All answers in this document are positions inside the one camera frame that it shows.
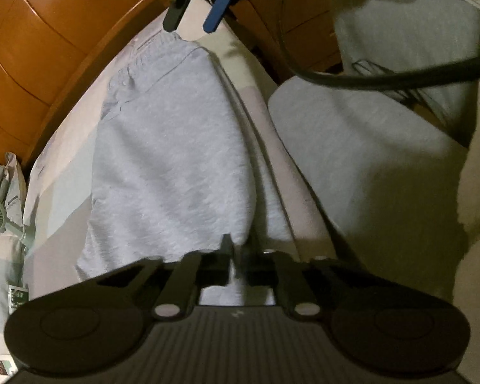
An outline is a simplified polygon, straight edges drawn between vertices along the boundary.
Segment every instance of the black cable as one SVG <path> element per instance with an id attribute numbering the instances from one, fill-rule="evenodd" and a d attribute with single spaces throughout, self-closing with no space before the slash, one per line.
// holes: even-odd
<path id="1" fill-rule="evenodd" d="M 384 76 L 337 76 L 302 69 L 292 58 L 286 47 L 282 26 L 283 13 L 284 0 L 281 0 L 279 20 L 277 22 L 279 47 L 290 67 L 290 70 L 308 82 L 333 88 L 359 89 L 364 91 L 390 91 L 398 89 L 426 88 L 430 86 L 441 86 L 480 79 L 480 56 L 460 62 Z"/>

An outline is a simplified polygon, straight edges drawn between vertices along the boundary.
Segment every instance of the blue clamp handle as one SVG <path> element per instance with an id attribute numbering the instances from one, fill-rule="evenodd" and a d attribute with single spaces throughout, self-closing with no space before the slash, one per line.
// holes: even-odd
<path id="1" fill-rule="evenodd" d="M 213 33 L 217 30 L 217 27 L 224 18 L 224 14 L 226 13 L 226 10 L 228 10 L 230 3 L 231 0 L 215 0 L 203 25 L 205 33 Z"/>

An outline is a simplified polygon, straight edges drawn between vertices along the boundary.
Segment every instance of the gray sweatpants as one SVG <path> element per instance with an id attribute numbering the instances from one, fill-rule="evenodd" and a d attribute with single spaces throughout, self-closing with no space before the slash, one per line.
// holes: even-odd
<path id="1" fill-rule="evenodd" d="M 110 81 L 92 163 L 81 279 L 143 258 L 180 260 L 242 246 L 298 259 L 272 174 L 231 82 L 213 55 L 176 34 L 151 38 Z M 263 304 L 267 289 L 212 287 L 201 303 Z"/>
<path id="2" fill-rule="evenodd" d="M 461 0 L 332 0 L 347 73 L 409 70 L 475 56 L 480 11 Z M 401 103 L 427 104 L 442 133 Z M 459 173 L 475 125 L 476 85 L 352 92 L 293 78 L 270 113 L 286 149 L 356 258 L 379 276 L 452 298 L 467 249 Z"/>

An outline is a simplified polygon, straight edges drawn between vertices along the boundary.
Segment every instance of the ribbed black surface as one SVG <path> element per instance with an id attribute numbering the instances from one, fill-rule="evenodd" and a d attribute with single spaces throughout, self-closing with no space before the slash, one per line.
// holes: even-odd
<path id="1" fill-rule="evenodd" d="M 397 380 L 345 359 L 317 324 L 279 307 L 197 307 L 181 322 L 156 326 L 131 358 L 108 371 L 55 379 L 21 371 L 12 384 L 465 384 L 456 373 Z"/>

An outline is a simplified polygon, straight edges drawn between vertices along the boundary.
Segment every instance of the leg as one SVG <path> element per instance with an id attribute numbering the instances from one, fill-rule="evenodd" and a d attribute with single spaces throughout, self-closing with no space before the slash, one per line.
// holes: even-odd
<path id="1" fill-rule="evenodd" d="M 406 71 L 480 54 L 480 10 L 462 0 L 331 0 L 331 5 L 348 73 L 374 65 Z M 476 124 L 476 94 L 476 83 L 462 83 L 426 88 L 416 96 L 467 146 Z"/>
<path id="2" fill-rule="evenodd" d="M 456 210 L 465 149 L 378 92 L 293 78 L 269 109 L 319 205 L 360 262 L 451 300 L 467 249 Z"/>

